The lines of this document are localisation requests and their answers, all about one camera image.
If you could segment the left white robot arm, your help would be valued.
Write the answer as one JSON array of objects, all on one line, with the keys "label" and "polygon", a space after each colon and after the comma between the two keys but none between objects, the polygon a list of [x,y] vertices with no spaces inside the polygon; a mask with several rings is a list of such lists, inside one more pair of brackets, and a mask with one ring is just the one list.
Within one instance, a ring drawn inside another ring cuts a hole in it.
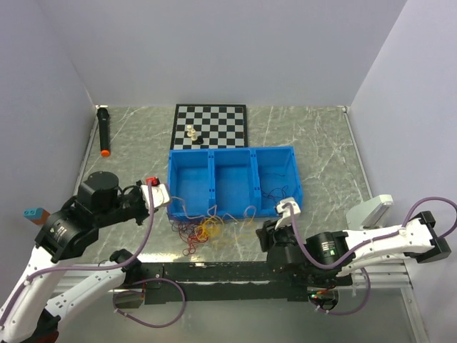
[{"label": "left white robot arm", "polygon": [[1,307],[1,341],[55,342],[60,329],[101,295],[138,284],[144,242],[134,253],[115,251],[100,265],[85,267],[78,260],[100,229],[131,219],[152,224],[169,201],[168,189],[155,178],[121,189],[111,172],[90,174],[76,195],[42,221],[29,262]]}]

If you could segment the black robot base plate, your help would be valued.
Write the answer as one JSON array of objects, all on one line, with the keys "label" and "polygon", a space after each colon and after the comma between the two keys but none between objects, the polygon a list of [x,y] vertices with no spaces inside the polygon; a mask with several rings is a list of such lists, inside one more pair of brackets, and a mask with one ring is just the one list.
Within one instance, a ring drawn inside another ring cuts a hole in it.
[{"label": "black robot base plate", "polygon": [[180,302],[180,291],[159,281],[159,277],[177,283],[188,302],[258,299],[306,302],[310,289],[353,284],[350,276],[319,280],[298,272],[276,273],[265,262],[148,262],[117,289],[142,289],[146,304]]}]

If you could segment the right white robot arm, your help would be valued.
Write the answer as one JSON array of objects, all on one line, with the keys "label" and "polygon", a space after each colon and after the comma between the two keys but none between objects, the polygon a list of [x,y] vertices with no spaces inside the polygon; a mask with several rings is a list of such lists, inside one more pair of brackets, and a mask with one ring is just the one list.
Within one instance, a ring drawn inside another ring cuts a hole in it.
[{"label": "right white robot arm", "polygon": [[296,285],[316,288],[350,286],[351,273],[394,260],[437,262],[451,254],[435,231],[430,211],[420,212],[404,227],[322,232],[299,244],[291,225],[265,221],[256,235],[269,269]]}]

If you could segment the blue three-compartment plastic bin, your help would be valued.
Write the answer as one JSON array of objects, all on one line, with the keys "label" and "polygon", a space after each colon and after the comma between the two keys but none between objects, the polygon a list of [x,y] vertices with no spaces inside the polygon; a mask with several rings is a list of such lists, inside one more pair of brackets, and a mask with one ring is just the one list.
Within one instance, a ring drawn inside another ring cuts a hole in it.
[{"label": "blue three-compartment plastic bin", "polygon": [[171,219],[226,214],[276,217],[276,204],[293,197],[303,204],[296,155],[291,146],[172,150],[168,186]]}]

